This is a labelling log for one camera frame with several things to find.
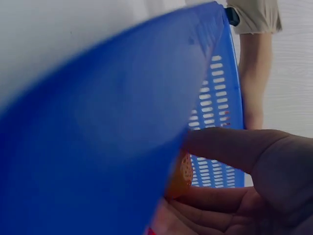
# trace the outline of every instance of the palm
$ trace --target palm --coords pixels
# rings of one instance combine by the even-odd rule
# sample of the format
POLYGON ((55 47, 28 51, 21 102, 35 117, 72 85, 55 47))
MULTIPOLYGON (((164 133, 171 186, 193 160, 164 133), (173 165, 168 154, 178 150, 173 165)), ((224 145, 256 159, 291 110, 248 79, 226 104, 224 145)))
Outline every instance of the palm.
POLYGON ((268 207, 254 188, 192 188, 179 201, 162 201, 153 221, 157 235, 254 235, 268 207))

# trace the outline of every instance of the blue plastic basket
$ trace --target blue plastic basket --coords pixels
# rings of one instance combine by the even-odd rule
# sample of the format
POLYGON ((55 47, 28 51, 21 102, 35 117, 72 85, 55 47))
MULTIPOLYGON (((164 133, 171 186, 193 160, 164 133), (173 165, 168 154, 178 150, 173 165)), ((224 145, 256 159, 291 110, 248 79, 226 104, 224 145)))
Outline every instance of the blue plastic basket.
MULTIPOLYGON (((229 24, 216 2, 129 29, 25 89, 0 119, 0 234, 112 235, 124 233, 121 224, 141 234, 163 195, 213 52, 225 82, 205 82, 212 102, 206 107, 213 108, 206 113, 215 125, 229 116, 226 123, 241 128, 229 24), (217 85, 226 85, 218 91, 227 92, 226 109, 219 109, 225 103, 215 97, 217 85)), ((197 127, 205 127, 201 108, 197 127)), ((203 161, 193 163, 206 180, 203 161)), ((232 187, 233 169, 206 163, 209 176, 222 175, 232 187)), ((234 176, 241 186, 243 174, 234 176)), ((217 182, 211 178, 211 186, 217 182)))
MULTIPOLYGON (((224 24, 222 35, 213 51, 207 78, 202 83, 199 101, 192 110, 189 127, 193 130, 208 127, 244 128, 237 62, 230 26, 227 23, 224 24)), ((192 165, 194 186, 245 186, 245 174, 242 171, 216 160, 193 156, 192 165)))

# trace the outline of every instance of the beige shirt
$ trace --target beige shirt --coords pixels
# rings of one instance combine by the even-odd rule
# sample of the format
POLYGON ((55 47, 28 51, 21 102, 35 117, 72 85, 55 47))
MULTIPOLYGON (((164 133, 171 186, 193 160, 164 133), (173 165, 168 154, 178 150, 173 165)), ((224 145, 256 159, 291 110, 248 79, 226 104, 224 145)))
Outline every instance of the beige shirt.
POLYGON ((275 33, 282 30, 278 11, 278 0, 227 0, 240 17, 235 27, 238 34, 275 33))

